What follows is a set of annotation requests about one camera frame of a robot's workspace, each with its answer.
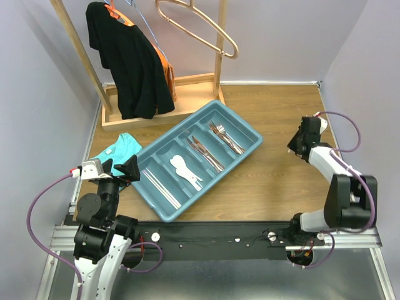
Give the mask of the large white ceramic spoon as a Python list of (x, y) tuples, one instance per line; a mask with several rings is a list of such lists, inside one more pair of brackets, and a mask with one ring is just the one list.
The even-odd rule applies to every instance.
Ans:
[(173, 156), (173, 157), (169, 160), (169, 162), (171, 163), (171, 165), (172, 165), (173, 167), (175, 167), (175, 169), (176, 169), (176, 168), (188, 168), (187, 165), (186, 165), (186, 162), (185, 162), (184, 158), (183, 158), (182, 156), (180, 156), (180, 155), (175, 155), (175, 156)]

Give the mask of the small white spoon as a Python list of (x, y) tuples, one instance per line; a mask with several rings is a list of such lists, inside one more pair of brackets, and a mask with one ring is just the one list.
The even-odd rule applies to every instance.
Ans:
[(191, 182), (191, 185), (195, 188), (196, 191), (200, 191), (203, 187), (199, 181)]

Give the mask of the silver fork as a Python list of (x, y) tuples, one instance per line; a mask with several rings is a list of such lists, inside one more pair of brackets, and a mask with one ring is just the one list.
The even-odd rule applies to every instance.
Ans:
[(243, 154), (245, 149), (241, 147), (238, 143), (236, 143), (226, 132), (224, 126), (219, 124), (216, 126), (217, 135), (236, 153)]

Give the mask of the silver knife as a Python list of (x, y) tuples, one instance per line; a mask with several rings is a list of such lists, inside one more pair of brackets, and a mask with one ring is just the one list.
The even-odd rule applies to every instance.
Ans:
[(205, 152), (202, 152), (188, 137), (186, 138), (186, 141), (193, 150), (199, 153), (216, 170), (217, 173), (222, 171), (222, 169), (218, 167), (217, 164)]

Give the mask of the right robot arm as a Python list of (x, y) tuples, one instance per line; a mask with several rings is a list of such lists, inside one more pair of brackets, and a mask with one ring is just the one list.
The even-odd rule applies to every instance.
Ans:
[(282, 232), (293, 245), (336, 230), (362, 233), (376, 224), (378, 181), (345, 163), (338, 156), (339, 149), (321, 141), (327, 126), (320, 113), (304, 116), (287, 144), (290, 151), (315, 167), (329, 183), (324, 207), (295, 214)]

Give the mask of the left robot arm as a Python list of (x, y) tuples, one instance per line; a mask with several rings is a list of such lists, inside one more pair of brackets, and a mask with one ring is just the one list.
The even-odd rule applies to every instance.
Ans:
[(138, 220), (118, 215), (119, 193), (140, 179), (138, 158), (125, 163), (98, 158), (82, 162), (70, 171), (73, 178), (97, 185), (76, 206), (74, 236), (74, 287), (72, 299), (109, 299), (119, 265), (128, 247), (135, 245)]

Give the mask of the teal folded t-shirt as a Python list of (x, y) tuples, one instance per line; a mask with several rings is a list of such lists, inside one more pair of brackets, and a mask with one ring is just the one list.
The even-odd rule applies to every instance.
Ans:
[(121, 133), (117, 141), (100, 152), (97, 156), (91, 157), (90, 160), (98, 159), (101, 164), (112, 159), (111, 172), (113, 176), (123, 176), (124, 173), (117, 170), (116, 164), (125, 164), (128, 160), (142, 150), (142, 146), (127, 132)]

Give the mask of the blue-grey plastic cutlery tray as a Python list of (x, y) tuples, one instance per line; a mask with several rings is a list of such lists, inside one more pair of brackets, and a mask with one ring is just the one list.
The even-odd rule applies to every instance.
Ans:
[[(218, 136), (219, 124), (245, 149), (243, 154), (236, 154)], [(217, 173), (186, 138), (222, 171)], [(244, 194), (233, 171), (262, 143), (263, 137), (243, 118), (221, 102), (211, 101), (139, 153), (141, 179), (123, 192), (119, 212), (141, 221), (244, 220)], [(176, 174), (169, 162), (175, 155), (182, 156), (187, 167), (202, 179), (200, 191)]]

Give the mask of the black t-shirt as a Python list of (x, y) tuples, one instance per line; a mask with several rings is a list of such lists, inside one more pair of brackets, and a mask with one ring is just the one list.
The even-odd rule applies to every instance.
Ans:
[(154, 63), (154, 50), (138, 26), (125, 26), (110, 16), (103, 2), (86, 9), (89, 46), (97, 50), (117, 87), (122, 119), (152, 119), (175, 110), (164, 74)]

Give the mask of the wooden clothes rack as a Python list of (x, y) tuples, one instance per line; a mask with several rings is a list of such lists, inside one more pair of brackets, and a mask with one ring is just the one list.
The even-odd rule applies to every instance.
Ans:
[(179, 121), (215, 99), (224, 101), (213, 73), (174, 77), (165, 54), (113, 1), (91, 2), (85, 13), (89, 45), (114, 80), (105, 88), (63, 2), (51, 4), (102, 101), (105, 131)]

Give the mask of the orange garment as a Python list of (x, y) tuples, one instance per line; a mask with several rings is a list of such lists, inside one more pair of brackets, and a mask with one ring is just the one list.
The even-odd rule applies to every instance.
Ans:
[(151, 43), (151, 46), (154, 50), (154, 63), (159, 70), (162, 70), (172, 101), (173, 103), (176, 103), (178, 100), (178, 96), (176, 94), (174, 68), (172, 64), (168, 62), (166, 55), (163, 54), (161, 50), (156, 47), (155, 44)]

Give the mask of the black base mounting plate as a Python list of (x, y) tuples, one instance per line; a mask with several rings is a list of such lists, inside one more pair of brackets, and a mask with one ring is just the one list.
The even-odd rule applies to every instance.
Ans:
[(300, 247), (284, 236), (286, 221), (151, 222), (141, 221), (136, 232), (163, 251), (164, 261), (286, 260), (287, 248)]

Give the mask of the orange plastic hanger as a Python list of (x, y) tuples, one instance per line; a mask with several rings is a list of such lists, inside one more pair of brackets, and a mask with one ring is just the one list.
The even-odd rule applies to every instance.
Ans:
[(125, 16), (123, 13), (121, 13), (116, 9), (114, 1), (112, 0), (105, 1), (104, 6), (108, 10), (112, 18), (118, 20), (120, 23), (123, 23), (125, 26), (129, 27), (134, 26), (134, 23), (127, 16)]

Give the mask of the copper metal hanger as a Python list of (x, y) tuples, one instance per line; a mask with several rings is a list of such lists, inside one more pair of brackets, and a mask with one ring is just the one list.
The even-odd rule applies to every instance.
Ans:
[[(203, 11), (194, 1), (156, 1), (155, 6), (167, 23), (212, 49), (217, 55), (232, 60), (238, 58), (238, 45), (225, 30), (228, 15), (227, 1), (219, 1), (217, 18)], [(205, 34), (201, 34), (195, 28), (196, 25), (203, 27), (209, 33), (215, 33), (216, 41), (213, 42)]]

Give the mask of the aluminium frame rail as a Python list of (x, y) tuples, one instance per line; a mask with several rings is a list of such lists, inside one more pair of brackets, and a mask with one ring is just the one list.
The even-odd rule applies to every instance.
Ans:
[(99, 264), (49, 258), (39, 299), (395, 299), (378, 232), (287, 222), (141, 222)]

